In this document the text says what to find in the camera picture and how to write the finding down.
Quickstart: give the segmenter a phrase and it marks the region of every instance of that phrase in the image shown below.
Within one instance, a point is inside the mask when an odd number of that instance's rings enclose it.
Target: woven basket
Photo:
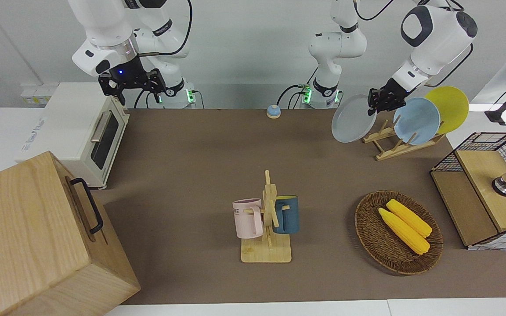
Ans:
[[[392,198],[414,211],[432,228],[427,237],[430,249],[425,254],[413,252],[382,220],[378,208],[387,209],[386,203]],[[426,272],[437,264],[442,254],[442,235],[434,218],[421,204],[399,192],[382,190],[365,196],[355,212],[355,228],[368,254],[382,266],[400,274]]]

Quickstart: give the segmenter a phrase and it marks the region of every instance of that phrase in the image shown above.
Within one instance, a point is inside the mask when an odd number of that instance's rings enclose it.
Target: wooden box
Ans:
[[[50,152],[0,172],[0,316],[101,316],[139,291],[103,206],[72,180]]]
[[[463,171],[430,174],[456,230],[464,246],[499,248],[493,241],[506,234],[506,197],[493,190],[492,180],[506,172],[506,162],[497,151],[456,150],[455,157]]]

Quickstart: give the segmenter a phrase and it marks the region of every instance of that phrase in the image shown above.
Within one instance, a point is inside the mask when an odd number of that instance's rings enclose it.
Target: wooden mug rack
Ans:
[[[279,226],[275,210],[276,200],[277,185],[271,183],[269,170],[265,170],[265,190],[263,190],[263,208],[261,209],[264,225],[263,236],[241,240],[242,262],[287,263],[292,260],[290,235],[273,232],[273,224],[275,227]]]

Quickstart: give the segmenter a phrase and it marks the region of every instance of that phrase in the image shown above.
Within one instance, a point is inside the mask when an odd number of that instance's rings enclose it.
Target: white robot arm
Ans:
[[[177,91],[185,88],[187,82],[176,62],[160,60],[185,58],[188,54],[188,47],[184,45],[188,34],[182,36],[173,27],[172,20],[162,8],[166,1],[68,0],[87,35],[72,60],[87,74],[99,76],[99,83],[107,96],[118,97],[124,104],[124,89],[140,88],[155,96],[169,91],[172,93],[167,95],[174,97]],[[138,17],[148,29],[133,31],[125,16],[127,8],[137,10]],[[141,51],[151,53],[139,54]],[[156,68],[146,72],[141,57],[150,58]]]
[[[476,34],[476,22],[462,10],[413,8],[401,23],[401,36],[415,49],[385,86],[370,90],[368,114],[405,106],[404,99],[464,52]]]
[[[366,51],[366,37],[358,27],[353,0],[332,0],[331,19],[341,32],[315,34],[309,46],[319,65],[305,100],[312,108],[329,108],[335,101],[342,69],[333,60],[359,57]]]

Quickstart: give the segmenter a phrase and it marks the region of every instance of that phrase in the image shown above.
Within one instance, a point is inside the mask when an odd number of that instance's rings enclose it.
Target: green led light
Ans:
[[[311,101],[311,88],[307,88],[304,93],[304,103],[309,104]]]
[[[189,101],[189,103],[192,103],[195,101],[194,93],[190,92],[189,90],[187,90],[187,100]]]

